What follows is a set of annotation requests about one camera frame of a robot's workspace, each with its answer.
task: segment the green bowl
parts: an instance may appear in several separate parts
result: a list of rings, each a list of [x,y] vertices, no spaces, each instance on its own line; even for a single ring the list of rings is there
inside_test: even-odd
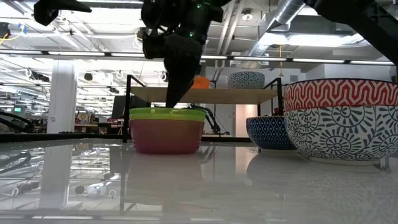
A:
[[[205,112],[174,108],[136,108],[130,110],[130,120],[134,119],[172,119],[204,122]]]

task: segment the decorative bowl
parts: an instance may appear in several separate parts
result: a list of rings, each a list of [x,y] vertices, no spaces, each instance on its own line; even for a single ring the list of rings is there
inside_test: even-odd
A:
[[[226,78],[226,86],[231,89],[261,89],[266,82],[263,73],[236,72]]]
[[[285,92],[285,125],[299,152],[374,161],[398,150],[398,85],[379,80],[298,82]]]
[[[205,113],[173,108],[130,110],[132,143],[144,154],[192,154],[201,141]]]
[[[283,116],[264,116],[246,119],[250,140],[261,149],[294,150],[285,128]]]

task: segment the orange object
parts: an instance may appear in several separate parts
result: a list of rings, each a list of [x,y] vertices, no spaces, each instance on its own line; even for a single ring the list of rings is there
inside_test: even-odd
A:
[[[193,80],[193,86],[191,88],[208,89],[210,80],[205,77],[195,77]]]

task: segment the reflective table surface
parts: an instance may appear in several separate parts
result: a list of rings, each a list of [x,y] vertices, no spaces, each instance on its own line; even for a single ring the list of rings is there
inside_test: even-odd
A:
[[[398,155],[342,166],[252,144],[165,156],[82,139],[0,144],[5,162],[2,224],[398,223]]]

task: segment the blue patterned bowl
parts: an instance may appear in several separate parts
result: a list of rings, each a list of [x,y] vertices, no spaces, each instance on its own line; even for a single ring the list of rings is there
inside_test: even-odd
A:
[[[300,152],[320,158],[374,161],[398,150],[398,106],[332,106],[285,112]]]
[[[294,150],[285,129],[283,116],[265,116],[246,119],[250,140],[261,149]]]
[[[259,72],[236,72],[226,78],[226,86],[231,89],[261,89],[266,79]]]

